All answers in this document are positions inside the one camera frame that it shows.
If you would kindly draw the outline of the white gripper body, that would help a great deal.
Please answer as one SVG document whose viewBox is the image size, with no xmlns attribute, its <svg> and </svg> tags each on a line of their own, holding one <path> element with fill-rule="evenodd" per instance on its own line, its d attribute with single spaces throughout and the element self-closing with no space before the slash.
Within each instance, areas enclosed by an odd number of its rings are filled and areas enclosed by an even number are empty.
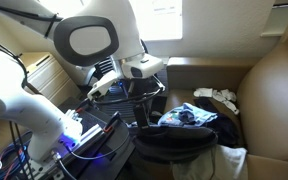
<svg viewBox="0 0 288 180">
<path fill-rule="evenodd" d="M 153 76 L 164 67 L 163 60 L 152 55 L 142 53 L 127 58 L 121 65 L 126 78 L 145 79 Z"/>
</svg>

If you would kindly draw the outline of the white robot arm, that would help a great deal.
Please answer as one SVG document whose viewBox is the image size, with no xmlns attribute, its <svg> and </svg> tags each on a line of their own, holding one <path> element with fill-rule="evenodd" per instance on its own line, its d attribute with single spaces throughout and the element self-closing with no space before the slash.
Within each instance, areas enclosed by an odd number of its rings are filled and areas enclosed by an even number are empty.
<svg viewBox="0 0 288 180">
<path fill-rule="evenodd" d="M 74 66 L 87 67 L 110 58 L 113 69 L 87 94 L 104 92 L 117 80 L 143 80 L 162 69 L 163 62 L 147 54 L 141 44 L 129 0 L 90 0 L 69 17 L 59 17 L 38 0 L 0 0 L 0 13 L 49 39 L 57 53 Z M 69 118 L 45 96 L 26 91 L 26 78 L 46 68 L 0 51 L 0 120 L 32 131 L 31 160 L 43 164 L 64 144 L 80 143 L 82 124 Z"/>
</svg>

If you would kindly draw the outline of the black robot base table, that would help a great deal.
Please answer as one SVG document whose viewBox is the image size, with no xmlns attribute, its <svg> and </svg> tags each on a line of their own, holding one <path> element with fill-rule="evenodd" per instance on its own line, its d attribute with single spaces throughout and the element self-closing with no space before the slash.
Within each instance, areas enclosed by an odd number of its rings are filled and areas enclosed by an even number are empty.
<svg viewBox="0 0 288 180">
<path fill-rule="evenodd" d="M 116 180 L 134 150 L 126 126 L 118 121 L 105 130 L 110 117 L 101 111 L 82 111 L 80 123 L 62 123 L 58 133 L 33 133 L 32 178 L 35 180 Z"/>
</svg>

